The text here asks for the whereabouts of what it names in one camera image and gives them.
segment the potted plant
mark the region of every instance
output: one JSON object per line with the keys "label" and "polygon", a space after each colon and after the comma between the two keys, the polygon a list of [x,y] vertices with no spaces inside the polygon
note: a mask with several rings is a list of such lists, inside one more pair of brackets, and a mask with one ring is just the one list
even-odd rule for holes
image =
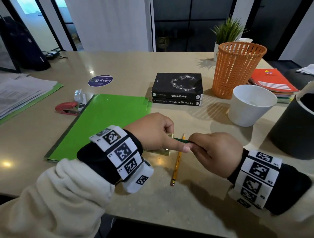
{"label": "potted plant", "polygon": [[218,46],[221,43],[236,41],[236,39],[245,31],[245,27],[241,25],[239,19],[233,20],[228,17],[226,22],[214,26],[211,29],[217,37],[214,48],[214,61],[217,61]]}

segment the green folder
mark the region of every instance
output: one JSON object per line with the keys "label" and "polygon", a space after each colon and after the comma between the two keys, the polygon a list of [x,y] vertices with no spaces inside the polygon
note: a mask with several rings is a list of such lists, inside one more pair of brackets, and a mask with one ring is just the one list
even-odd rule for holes
{"label": "green folder", "polygon": [[150,113],[151,103],[145,97],[109,94],[95,95],[45,155],[48,161],[76,159],[76,153],[88,144],[89,137],[110,125],[120,126]]}
{"label": "green folder", "polygon": [[45,93],[44,95],[40,96],[39,98],[36,98],[35,100],[33,100],[33,101],[29,102],[28,104],[26,104],[25,106],[21,107],[20,109],[14,111],[14,112],[10,113],[9,115],[5,116],[4,118],[2,118],[0,120],[0,124],[4,123],[8,119],[14,117],[16,114],[20,113],[21,111],[24,111],[25,109],[29,108],[30,106],[34,105],[35,103],[43,100],[45,97],[47,97],[50,94],[54,93],[55,91],[57,91],[62,86],[63,86],[63,84],[56,83],[56,85],[53,86],[53,88],[49,92]]}

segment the white cup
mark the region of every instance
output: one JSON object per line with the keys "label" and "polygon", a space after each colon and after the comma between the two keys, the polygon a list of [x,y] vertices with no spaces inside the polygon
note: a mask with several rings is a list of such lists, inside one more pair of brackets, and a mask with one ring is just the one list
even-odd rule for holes
{"label": "white cup", "polygon": [[238,41],[251,43],[253,41],[253,39],[250,39],[250,38],[240,38]]}
{"label": "white cup", "polygon": [[239,85],[233,89],[228,117],[242,127],[253,126],[277,103],[271,91],[254,85]]}

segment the purple round sticker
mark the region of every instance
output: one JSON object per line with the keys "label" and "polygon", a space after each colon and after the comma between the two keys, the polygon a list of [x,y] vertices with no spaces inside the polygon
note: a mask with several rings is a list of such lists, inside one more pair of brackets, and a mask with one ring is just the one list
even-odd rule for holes
{"label": "purple round sticker", "polygon": [[100,87],[100,86],[107,85],[107,84],[111,83],[112,81],[113,81],[112,76],[103,74],[103,75],[98,75],[98,76],[91,78],[88,81],[88,85],[92,86],[92,87]]}

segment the person's left hand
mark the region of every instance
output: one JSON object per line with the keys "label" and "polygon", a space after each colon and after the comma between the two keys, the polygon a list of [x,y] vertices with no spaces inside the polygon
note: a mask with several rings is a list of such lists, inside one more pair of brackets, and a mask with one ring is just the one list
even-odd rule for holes
{"label": "person's left hand", "polygon": [[166,134],[174,133],[174,124],[160,113],[148,114],[124,129],[135,135],[144,150],[170,149],[187,153],[191,148],[190,144],[179,142]]}

